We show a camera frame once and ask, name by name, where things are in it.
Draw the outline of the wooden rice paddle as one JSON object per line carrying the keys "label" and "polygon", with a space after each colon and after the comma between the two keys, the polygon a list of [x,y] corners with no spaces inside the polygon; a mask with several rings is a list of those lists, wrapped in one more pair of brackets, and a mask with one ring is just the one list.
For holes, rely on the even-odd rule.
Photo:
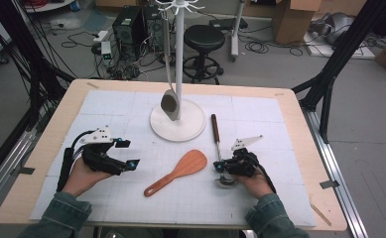
{"label": "wooden rice paddle", "polygon": [[149,185],[143,192],[150,197],[174,179],[189,176],[203,170],[207,165],[207,157],[200,150],[190,150],[178,161],[175,168],[153,184]]}

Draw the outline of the metal ladle brown handle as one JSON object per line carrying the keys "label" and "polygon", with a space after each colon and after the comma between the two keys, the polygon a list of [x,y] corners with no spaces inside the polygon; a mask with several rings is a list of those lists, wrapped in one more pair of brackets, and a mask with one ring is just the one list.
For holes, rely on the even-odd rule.
{"label": "metal ladle brown handle", "polygon": [[[212,126],[212,132],[213,132],[213,139],[214,143],[216,145],[217,149],[217,156],[218,156],[218,161],[221,161],[221,151],[219,147],[220,139],[219,139],[219,132],[218,132],[218,125],[217,125],[217,118],[215,114],[212,114],[210,116],[211,118],[211,126]],[[225,176],[224,171],[221,171],[219,174],[219,179],[217,180],[220,184],[221,187],[223,188],[228,188],[228,187],[233,187],[236,185],[236,180],[234,178],[227,178]]]}

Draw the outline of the large black computer tower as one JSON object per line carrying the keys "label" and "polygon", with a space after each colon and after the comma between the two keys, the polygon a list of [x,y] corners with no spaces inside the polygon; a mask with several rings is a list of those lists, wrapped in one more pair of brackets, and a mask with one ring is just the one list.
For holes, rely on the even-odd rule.
{"label": "large black computer tower", "polygon": [[137,60],[140,46],[146,40],[143,9],[140,6],[124,6],[112,28],[120,50],[129,59]]}

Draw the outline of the aluminium rail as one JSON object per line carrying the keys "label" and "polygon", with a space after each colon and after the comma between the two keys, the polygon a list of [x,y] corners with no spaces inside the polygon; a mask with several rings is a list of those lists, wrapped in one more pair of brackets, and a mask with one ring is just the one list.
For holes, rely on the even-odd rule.
{"label": "aluminium rail", "polygon": [[333,150],[329,142],[325,142],[320,132],[320,119],[316,112],[303,110],[303,114],[307,120],[309,128],[313,134],[313,138],[321,155],[322,163],[328,175],[328,180],[337,180],[338,187],[332,188],[340,204],[340,208],[344,214],[349,229],[353,238],[369,238],[357,208],[353,202],[351,194],[347,188],[345,179],[339,168]]}
{"label": "aluminium rail", "polygon": [[11,143],[11,149],[5,154],[4,161],[0,164],[0,191],[12,176],[18,164],[29,153],[36,138],[37,133],[24,132],[18,139],[15,139]]}

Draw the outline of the person's right hand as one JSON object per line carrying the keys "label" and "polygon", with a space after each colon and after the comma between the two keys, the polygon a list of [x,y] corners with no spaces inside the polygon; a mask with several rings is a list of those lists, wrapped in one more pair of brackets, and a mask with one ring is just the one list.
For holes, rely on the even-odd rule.
{"label": "person's right hand", "polygon": [[264,195],[272,194],[273,189],[268,184],[266,177],[263,173],[257,169],[254,175],[250,177],[246,176],[233,176],[238,182],[242,183],[248,192],[255,198],[260,199]]}

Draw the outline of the white utensil rack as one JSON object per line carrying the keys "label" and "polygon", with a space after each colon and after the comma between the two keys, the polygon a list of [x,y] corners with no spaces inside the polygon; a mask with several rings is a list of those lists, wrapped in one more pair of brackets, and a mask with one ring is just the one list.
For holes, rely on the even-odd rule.
{"label": "white utensil rack", "polygon": [[184,63],[184,32],[185,10],[194,8],[198,0],[155,0],[161,5],[160,11],[175,9],[176,16],[176,87],[174,90],[180,102],[179,118],[169,119],[157,105],[150,114],[150,125],[161,138],[170,142],[186,142],[196,138],[205,128],[205,113],[196,103],[183,99],[183,63]]}

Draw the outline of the person's left hand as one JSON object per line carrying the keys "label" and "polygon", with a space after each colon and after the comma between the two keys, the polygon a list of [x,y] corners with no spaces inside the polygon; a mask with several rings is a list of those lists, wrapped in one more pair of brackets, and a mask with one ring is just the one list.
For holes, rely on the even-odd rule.
{"label": "person's left hand", "polygon": [[79,158],[75,161],[62,192],[78,197],[93,188],[98,182],[110,177],[111,174],[93,171],[82,158]]}

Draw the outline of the white round table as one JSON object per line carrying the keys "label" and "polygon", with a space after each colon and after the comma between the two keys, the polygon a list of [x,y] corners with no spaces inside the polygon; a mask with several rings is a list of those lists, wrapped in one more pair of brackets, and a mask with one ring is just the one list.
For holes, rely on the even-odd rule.
{"label": "white round table", "polygon": [[48,1],[45,5],[42,6],[26,6],[25,10],[29,13],[38,13],[38,12],[46,12],[51,10],[56,10],[64,6],[69,6],[75,0],[64,0],[63,2],[53,3]]}

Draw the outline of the grey floor appliance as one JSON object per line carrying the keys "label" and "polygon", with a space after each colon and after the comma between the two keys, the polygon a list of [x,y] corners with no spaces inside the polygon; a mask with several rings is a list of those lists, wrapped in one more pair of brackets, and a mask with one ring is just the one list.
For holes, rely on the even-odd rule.
{"label": "grey floor appliance", "polygon": [[334,46],[344,37],[353,21],[352,17],[344,13],[326,13],[321,18],[311,21],[308,32],[316,33]]}

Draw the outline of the slim black computer tower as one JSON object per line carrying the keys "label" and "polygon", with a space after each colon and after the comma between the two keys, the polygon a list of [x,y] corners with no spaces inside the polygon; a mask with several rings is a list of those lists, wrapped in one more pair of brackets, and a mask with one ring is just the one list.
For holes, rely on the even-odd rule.
{"label": "slim black computer tower", "polygon": [[148,45],[152,50],[163,49],[162,16],[157,5],[147,5],[143,8]]}

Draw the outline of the large open cardboard box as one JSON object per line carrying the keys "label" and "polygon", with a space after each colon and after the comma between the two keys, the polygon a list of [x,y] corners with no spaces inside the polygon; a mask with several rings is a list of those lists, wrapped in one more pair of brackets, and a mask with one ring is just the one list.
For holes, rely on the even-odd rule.
{"label": "large open cardboard box", "polygon": [[272,16],[274,40],[283,45],[301,42],[322,0],[276,0]]}

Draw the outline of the white grid mat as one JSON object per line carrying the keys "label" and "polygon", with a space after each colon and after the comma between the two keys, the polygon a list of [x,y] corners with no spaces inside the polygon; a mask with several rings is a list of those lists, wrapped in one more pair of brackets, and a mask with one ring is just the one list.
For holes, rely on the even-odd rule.
{"label": "white grid mat", "polygon": [[[207,117],[217,118],[220,142],[215,144],[210,128],[183,143],[157,136],[150,125],[150,114],[161,98],[159,93],[107,90],[92,90],[84,98],[63,145],[72,146],[80,133],[106,126],[112,136],[131,142],[127,149],[110,149],[109,156],[139,162],[136,171],[106,179],[83,195],[92,204],[90,221],[142,226],[245,226],[245,215],[255,198],[241,184],[220,187],[212,163],[218,158],[231,158],[236,140],[257,137],[258,142],[248,149],[267,171],[290,219],[298,227],[315,226],[278,100],[189,95],[188,99],[200,106]],[[203,170],[177,178],[152,196],[145,196],[146,187],[171,172],[179,159],[193,149],[207,157]]]}

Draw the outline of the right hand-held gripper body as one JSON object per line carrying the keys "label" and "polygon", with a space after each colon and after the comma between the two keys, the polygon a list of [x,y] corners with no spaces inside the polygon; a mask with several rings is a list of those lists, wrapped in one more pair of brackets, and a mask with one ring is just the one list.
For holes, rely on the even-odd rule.
{"label": "right hand-held gripper body", "polygon": [[262,135],[237,139],[231,150],[233,157],[223,161],[223,170],[230,175],[246,176],[251,178],[260,166],[257,156],[247,150],[250,146],[263,138]]}

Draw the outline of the metal spatula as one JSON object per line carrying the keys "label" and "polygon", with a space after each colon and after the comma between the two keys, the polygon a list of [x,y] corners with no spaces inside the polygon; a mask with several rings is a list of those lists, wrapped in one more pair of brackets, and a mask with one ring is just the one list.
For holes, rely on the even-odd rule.
{"label": "metal spatula", "polygon": [[164,39],[164,60],[165,68],[167,74],[167,81],[169,89],[164,93],[161,100],[161,108],[169,117],[170,120],[175,121],[179,118],[180,114],[180,102],[179,98],[174,90],[171,76],[171,67],[170,67],[170,30],[169,30],[169,21],[166,16],[162,17],[162,26],[163,26],[163,39]]}

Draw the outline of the black round stool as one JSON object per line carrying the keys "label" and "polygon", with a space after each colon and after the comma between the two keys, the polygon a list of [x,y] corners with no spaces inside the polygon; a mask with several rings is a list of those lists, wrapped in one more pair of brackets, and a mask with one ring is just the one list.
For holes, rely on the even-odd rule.
{"label": "black round stool", "polygon": [[188,57],[183,63],[183,73],[191,79],[191,83],[213,79],[219,85],[217,77],[224,74],[224,69],[208,55],[224,45],[224,34],[209,25],[194,25],[186,29],[184,42],[197,52],[197,56]]}

